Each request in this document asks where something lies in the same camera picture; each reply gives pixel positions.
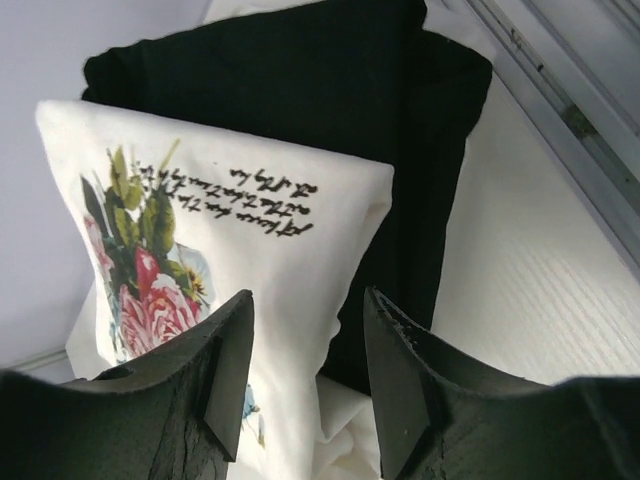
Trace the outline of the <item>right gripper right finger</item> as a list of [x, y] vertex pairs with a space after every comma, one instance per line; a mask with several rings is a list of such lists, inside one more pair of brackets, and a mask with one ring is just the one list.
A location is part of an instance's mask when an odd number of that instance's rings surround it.
[[371, 397], [386, 479], [635, 479], [639, 381], [546, 386], [463, 353], [366, 291]]

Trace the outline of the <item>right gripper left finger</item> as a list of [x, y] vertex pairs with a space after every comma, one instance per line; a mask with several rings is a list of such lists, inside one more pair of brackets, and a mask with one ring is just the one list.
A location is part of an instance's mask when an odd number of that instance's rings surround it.
[[237, 455], [254, 336], [242, 290], [98, 377], [1, 374], [5, 479], [222, 479]]

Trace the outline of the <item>white floral t shirt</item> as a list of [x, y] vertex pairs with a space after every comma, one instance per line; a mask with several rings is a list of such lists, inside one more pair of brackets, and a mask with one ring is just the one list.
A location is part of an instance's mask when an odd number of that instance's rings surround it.
[[377, 479], [372, 402], [319, 374], [391, 206], [391, 166], [85, 101], [36, 123], [90, 257], [67, 341], [94, 376], [254, 298], [235, 479]]

